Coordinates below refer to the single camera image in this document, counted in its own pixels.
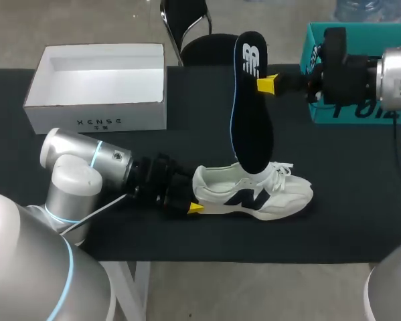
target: white box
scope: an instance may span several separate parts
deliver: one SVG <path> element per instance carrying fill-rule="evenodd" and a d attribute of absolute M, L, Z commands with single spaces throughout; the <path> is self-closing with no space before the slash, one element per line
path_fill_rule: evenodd
<path fill-rule="evenodd" d="M 45 48 L 23 106 L 35 133 L 166 129 L 162 44 Z"/>

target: cardboard box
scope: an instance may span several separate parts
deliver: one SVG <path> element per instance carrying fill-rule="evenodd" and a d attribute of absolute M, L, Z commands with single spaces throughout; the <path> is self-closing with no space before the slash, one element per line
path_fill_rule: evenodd
<path fill-rule="evenodd" d="M 37 134 L 166 129 L 165 90 L 162 44 L 48 46 L 23 108 Z"/>
<path fill-rule="evenodd" d="M 346 27 L 349 54 L 382 56 L 386 48 L 401 46 L 401 23 L 310 23 L 300 62 L 305 74 L 321 62 L 317 46 L 323 43 L 323 34 L 328 27 Z M 375 108 L 369 104 L 335 108 L 321 100 L 309 105 L 309 109 L 312 120 L 319 124 L 392 124 L 392 115 L 383 111 L 379 102 Z M 398 113 L 398 123 L 401 124 L 401 112 Z"/>

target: teal box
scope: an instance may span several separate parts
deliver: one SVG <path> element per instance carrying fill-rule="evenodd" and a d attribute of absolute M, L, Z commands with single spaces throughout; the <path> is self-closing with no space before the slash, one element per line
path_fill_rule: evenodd
<path fill-rule="evenodd" d="M 317 46 L 323 43 L 324 31 L 329 27 L 346 28 L 348 54 L 382 56 L 386 48 L 401 46 L 401 23 L 313 22 L 308 26 L 300 61 L 301 71 L 305 74 L 321 62 L 317 57 Z M 353 105 L 336 108 L 321 100 L 310 104 L 309 109 L 313 122 L 318 124 L 392 124 L 393 117 L 380 108 L 379 102 L 375 107 Z M 398 123 L 401 124 L 401 112 L 398 112 Z"/>

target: plastic bottle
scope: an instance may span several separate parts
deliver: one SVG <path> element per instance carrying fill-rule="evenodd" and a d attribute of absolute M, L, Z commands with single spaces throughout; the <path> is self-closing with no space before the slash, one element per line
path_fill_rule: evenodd
<path fill-rule="evenodd" d="M 379 22 L 383 0 L 337 0 L 333 18 L 342 22 Z"/>
<path fill-rule="evenodd" d="M 401 22 L 401 0 L 337 0 L 333 18 L 342 22 Z"/>
<path fill-rule="evenodd" d="M 401 0 L 382 0 L 383 22 L 401 22 Z"/>

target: table leg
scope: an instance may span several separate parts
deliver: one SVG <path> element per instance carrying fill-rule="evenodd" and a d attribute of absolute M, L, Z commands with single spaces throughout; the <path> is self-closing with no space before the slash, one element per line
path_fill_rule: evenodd
<path fill-rule="evenodd" d="M 101 262 L 107 272 L 121 310 L 128 321 L 145 321 L 145 307 L 126 262 Z"/>
<path fill-rule="evenodd" d="M 144 312 L 147 311 L 148 300 L 148 287 L 149 287 L 149 272 L 151 269 L 151 262 L 138 261 L 136 263 L 135 284 L 138 289 L 139 297 L 141 299 Z"/>

